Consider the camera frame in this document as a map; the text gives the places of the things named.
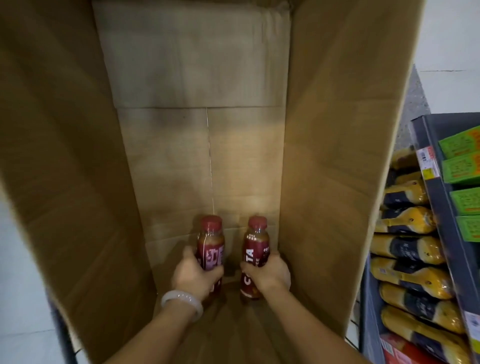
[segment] red product box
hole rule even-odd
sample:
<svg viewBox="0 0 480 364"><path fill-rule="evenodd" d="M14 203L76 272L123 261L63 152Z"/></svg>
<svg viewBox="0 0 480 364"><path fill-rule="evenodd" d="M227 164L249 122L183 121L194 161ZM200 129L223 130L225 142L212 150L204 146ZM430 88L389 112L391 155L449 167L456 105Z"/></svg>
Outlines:
<svg viewBox="0 0 480 364"><path fill-rule="evenodd" d="M386 364L444 364L396 334L382 334L380 340Z"/></svg>

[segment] hand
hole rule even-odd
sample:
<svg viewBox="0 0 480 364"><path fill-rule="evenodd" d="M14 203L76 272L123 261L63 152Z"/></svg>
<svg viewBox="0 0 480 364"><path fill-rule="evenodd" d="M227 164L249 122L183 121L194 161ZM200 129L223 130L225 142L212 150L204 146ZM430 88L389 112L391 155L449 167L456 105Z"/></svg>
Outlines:
<svg viewBox="0 0 480 364"><path fill-rule="evenodd" d="M290 271L278 252L270 253L263 267L256 267L247 262L241 262L240 267L263 295L278 288L287 289L287 291L290 289Z"/></svg>
<svg viewBox="0 0 480 364"><path fill-rule="evenodd" d="M174 290L190 293L195 298L203 301L212 286L223 276L223 266L213 270L204 271L193 255L192 248L183 249L183 259L178 263L173 273L172 287Z"/></svg>

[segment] green product box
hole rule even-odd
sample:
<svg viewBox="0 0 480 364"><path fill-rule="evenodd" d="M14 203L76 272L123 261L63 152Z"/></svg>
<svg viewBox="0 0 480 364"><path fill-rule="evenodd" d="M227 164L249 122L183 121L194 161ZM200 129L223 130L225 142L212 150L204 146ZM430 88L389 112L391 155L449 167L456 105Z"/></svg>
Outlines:
<svg viewBox="0 0 480 364"><path fill-rule="evenodd" d="M457 216L456 221L463 240L480 243L480 215Z"/></svg>
<svg viewBox="0 0 480 364"><path fill-rule="evenodd" d="M480 126L449 136L438 143L447 159L480 150Z"/></svg>
<svg viewBox="0 0 480 364"><path fill-rule="evenodd" d="M480 183L480 151L446 159L442 166L446 183Z"/></svg>
<svg viewBox="0 0 480 364"><path fill-rule="evenodd" d="M450 196L459 215L480 215L480 187L452 191Z"/></svg>

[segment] floor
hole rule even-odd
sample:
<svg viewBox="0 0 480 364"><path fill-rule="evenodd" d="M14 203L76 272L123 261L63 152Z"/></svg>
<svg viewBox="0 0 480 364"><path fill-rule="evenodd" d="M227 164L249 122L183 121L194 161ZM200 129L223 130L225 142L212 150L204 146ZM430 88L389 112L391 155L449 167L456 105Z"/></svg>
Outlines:
<svg viewBox="0 0 480 364"><path fill-rule="evenodd" d="M428 0L396 148L407 122L432 113L480 111L480 1ZM358 345L355 306L347 338ZM80 364L87 363L79 352ZM41 278L0 196L0 363L63 363Z"/></svg>

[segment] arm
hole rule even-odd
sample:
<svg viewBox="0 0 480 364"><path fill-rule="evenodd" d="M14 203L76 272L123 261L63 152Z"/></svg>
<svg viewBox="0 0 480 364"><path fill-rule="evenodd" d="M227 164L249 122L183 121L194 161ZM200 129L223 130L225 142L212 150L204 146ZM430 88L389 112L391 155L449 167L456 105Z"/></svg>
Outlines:
<svg viewBox="0 0 480 364"><path fill-rule="evenodd" d="M304 364L362 364L368 361L354 348L313 316L289 292L290 272L278 253L271 253L267 264L258 268L242 263L278 316L287 336Z"/></svg>
<svg viewBox="0 0 480 364"><path fill-rule="evenodd" d="M223 276L223 267L205 272L188 246L172 278L174 290L204 300L210 288ZM166 364L172 358L196 310L189 303L168 301L162 311L105 364Z"/></svg>

